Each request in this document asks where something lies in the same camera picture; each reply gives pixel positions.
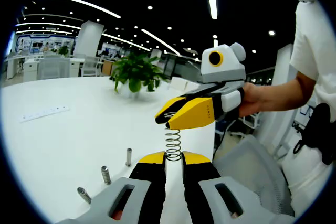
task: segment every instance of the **black bag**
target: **black bag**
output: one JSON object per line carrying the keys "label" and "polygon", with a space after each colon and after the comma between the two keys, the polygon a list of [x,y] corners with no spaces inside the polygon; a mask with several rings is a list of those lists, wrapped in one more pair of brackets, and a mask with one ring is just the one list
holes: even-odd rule
{"label": "black bag", "polygon": [[293,153],[297,154],[306,145],[318,148],[322,153],[322,162],[330,165],[335,159],[335,130],[336,122],[330,123],[330,108],[326,103],[316,106],[314,112],[301,132],[302,139],[296,144]]}

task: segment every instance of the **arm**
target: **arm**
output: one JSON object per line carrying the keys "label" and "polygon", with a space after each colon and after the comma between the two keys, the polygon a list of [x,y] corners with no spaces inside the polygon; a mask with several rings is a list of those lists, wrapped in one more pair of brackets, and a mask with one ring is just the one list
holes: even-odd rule
{"label": "arm", "polygon": [[243,87],[245,96],[239,108],[239,115],[299,108],[308,102],[315,83],[301,72],[298,72],[294,80],[278,86],[255,86],[246,83]]}

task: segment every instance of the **metal spring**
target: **metal spring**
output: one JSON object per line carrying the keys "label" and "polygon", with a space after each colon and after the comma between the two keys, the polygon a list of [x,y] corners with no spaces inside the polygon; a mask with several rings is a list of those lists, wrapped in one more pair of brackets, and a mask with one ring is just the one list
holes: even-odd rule
{"label": "metal spring", "polygon": [[91,204],[91,197],[87,194],[84,188],[78,187],[77,192],[83,198],[83,200],[85,200],[88,204]]}
{"label": "metal spring", "polygon": [[103,179],[104,179],[104,183],[107,185],[110,185],[111,178],[110,178],[109,169],[106,166],[102,166],[100,170],[101,170],[101,175],[103,176]]}
{"label": "metal spring", "polygon": [[[171,118],[175,115],[174,112],[168,112],[165,113],[164,116],[166,118]],[[166,150],[167,152],[167,159],[170,161],[179,161],[181,159],[181,141],[180,138],[181,136],[179,133],[181,132],[180,130],[175,130],[176,132],[169,132],[165,133],[166,136],[176,136],[176,138],[166,138],[166,142],[169,142],[166,144],[166,147],[168,148]]]}

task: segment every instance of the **person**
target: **person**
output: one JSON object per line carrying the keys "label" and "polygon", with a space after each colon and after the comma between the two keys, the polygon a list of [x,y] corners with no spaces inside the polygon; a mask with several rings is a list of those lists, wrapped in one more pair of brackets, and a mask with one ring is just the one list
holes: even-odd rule
{"label": "person", "polygon": [[[243,86],[245,96],[239,115],[296,109],[305,105],[314,92],[317,104],[326,103],[329,106],[330,122],[334,122],[336,39],[328,16],[317,0],[300,0],[297,6],[296,34],[290,64],[298,73],[294,80],[285,84],[256,86],[246,83]],[[303,146],[297,154],[293,150],[294,146],[286,156],[282,168],[285,175],[300,171],[296,172],[300,178],[287,178],[292,193],[292,206],[296,215],[300,215],[318,196],[332,172],[332,164],[326,165],[321,161],[322,154],[317,148]],[[301,206],[294,206],[293,202],[298,201],[301,201]]]}

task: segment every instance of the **black ceiling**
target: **black ceiling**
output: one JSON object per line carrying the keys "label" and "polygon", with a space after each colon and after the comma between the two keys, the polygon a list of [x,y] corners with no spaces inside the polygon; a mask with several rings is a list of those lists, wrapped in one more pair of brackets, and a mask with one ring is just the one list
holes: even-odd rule
{"label": "black ceiling", "polygon": [[[274,66],[277,50],[293,43],[295,34],[296,0],[217,0],[218,19],[211,19],[208,0],[84,0],[106,8],[121,16],[120,19],[92,7],[68,0],[26,0],[25,14],[55,14],[70,16],[84,21],[100,19],[106,33],[144,44],[148,48],[159,46],[170,51],[141,31],[153,33],[182,55],[192,56],[184,48],[190,47],[202,54],[203,50],[213,47],[213,35],[218,36],[219,44],[241,43],[247,52],[244,62],[247,72]],[[51,22],[81,26],[82,22],[69,18],[44,16],[19,17],[20,23]],[[42,26],[30,26],[41,29]],[[270,37],[268,30],[276,35]],[[60,28],[71,31],[71,28]],[[101,42],[110,41],[102,36]]]}

